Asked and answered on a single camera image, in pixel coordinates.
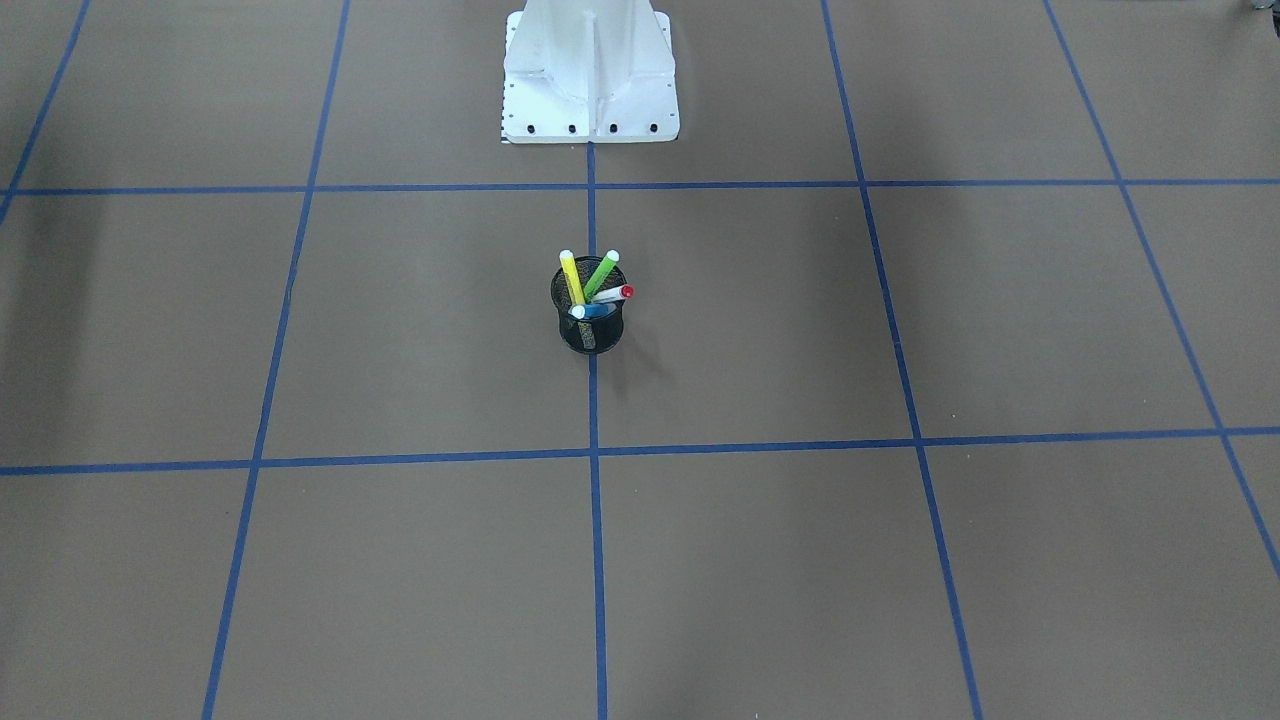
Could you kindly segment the red capped white marker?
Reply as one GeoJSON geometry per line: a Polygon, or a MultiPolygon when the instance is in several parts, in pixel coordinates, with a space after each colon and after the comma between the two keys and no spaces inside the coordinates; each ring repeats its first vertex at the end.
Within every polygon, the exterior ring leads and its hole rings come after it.
{"type": "Polygon", "coordinates": [[[635,295],[631,284],[618,284],[608,290],[602,290],[590,297],[591,304],[620,304],[635,295]]]}

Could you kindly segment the blue highlighter pen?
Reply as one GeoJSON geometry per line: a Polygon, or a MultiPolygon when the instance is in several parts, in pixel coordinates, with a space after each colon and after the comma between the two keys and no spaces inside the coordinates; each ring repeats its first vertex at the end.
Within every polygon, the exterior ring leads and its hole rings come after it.
{"type": "Polygon", "coordinates": [[[609,316],[618,304],[580,304],[570,307],[568,314],[576,322],[595,322],[609,316]]]}

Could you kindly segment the green highlighter pen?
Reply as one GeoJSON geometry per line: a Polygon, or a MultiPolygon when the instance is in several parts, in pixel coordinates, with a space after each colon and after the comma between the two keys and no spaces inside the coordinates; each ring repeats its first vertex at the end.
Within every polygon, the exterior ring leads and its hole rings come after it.
{"type": "Polygon", "coordinates": [[[599,263],[595,265],[586,284],[582,287],[584,297],[588,301],[591,301],[602,291],[603,284],[605,283],[608,275],[613,272],[618,260],[620,252],[617,250],[609,250],[599,258],[599,263]]]}

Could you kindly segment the black mesh pen holder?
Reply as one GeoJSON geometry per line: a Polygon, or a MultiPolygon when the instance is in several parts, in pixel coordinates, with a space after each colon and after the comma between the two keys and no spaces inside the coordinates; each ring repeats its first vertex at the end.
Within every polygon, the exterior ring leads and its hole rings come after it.
{"type": "MultiPolygon", "coordinates": [[[[576,259],[582,290],[590,275],[595,272],[602,259],[598,256],[581,256],[576,259]]],[[[602,283],[600,291],[605,292],[627,284],[625,274],[620,266],[611,269],[602,283]]],[[[571,313],[573,304],[563,269],[556,272],[550,281],[550,301],[558,314],[558,332],[561,338],[575,351],[584,355],[598,355],[613,348],[623,337],[625,316],[623,306],[626,299],[618,297],[605,305],[611,307],[608,313],[599,316],[584,319],[576,318],[571,313]]]]}

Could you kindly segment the yellow highlighter pen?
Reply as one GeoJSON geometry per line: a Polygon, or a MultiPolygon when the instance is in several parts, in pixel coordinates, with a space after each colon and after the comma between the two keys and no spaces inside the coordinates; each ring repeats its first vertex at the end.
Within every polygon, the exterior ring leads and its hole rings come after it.
{"type": "Polygon", "coordinates": [[[579,274],[577,259],[572,250],[564,249],[559,252],[559,265],[571,304],[573,306],[585,305],[586,299],[579,274]]]}

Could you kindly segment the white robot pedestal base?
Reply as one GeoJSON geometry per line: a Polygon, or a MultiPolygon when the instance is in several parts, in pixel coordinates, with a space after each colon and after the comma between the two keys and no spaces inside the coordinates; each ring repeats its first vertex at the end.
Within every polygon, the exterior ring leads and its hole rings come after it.
{"type": "Polygon", "coordinates": [[[500,138],[663,143],[681,131],[671,18],[649,1],[527,1],[506,17],[500,138]]]}

